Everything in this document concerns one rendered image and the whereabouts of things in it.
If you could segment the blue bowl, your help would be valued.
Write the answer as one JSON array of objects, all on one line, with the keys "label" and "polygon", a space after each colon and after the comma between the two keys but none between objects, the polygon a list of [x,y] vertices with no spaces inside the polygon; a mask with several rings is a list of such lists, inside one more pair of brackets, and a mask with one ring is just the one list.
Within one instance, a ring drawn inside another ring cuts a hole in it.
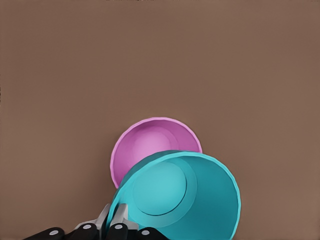
[{"label": "blue bowl", "polygon": [[113,197],[107,227],[121,204],[129,221],[170,240],[232,240],[241,215],[232,173],[214,157],[193,151],[161,151],[135,164]]}]

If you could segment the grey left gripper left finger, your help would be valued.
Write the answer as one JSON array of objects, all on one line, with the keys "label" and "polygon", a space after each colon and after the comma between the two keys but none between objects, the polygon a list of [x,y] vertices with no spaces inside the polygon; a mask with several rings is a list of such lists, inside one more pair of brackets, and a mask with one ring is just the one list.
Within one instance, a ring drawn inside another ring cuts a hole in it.
[{"label": "grey left gripper left finger", "polygon": [[67,233],[64,240],[102,240],[106,236],[106,221],[110,211],[107,203],[96,219],[79,223],[73,231]]}]

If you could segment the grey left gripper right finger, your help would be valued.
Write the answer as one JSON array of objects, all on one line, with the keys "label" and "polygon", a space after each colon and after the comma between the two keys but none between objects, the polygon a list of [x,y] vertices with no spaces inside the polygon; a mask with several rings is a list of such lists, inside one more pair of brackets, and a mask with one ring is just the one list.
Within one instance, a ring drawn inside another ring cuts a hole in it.
[{"label": "grey left gripper right finger", "polygon": [[128,205],[120,204],[111,220],[105,240],[137,240],[139,225],[128,220],[128,216]]}]

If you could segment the pink bowl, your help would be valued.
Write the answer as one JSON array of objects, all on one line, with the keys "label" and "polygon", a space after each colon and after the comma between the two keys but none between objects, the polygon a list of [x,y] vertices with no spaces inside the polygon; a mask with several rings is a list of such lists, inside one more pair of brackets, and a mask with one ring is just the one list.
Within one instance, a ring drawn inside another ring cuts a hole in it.
[{"label": "pink bowl", "polygon": [[131,125],[115,143],[110,174],[118,188],[128,171],[145,157],[163,151],[202,153],[201,142],[185,123],[170,117],[150,117]]}]

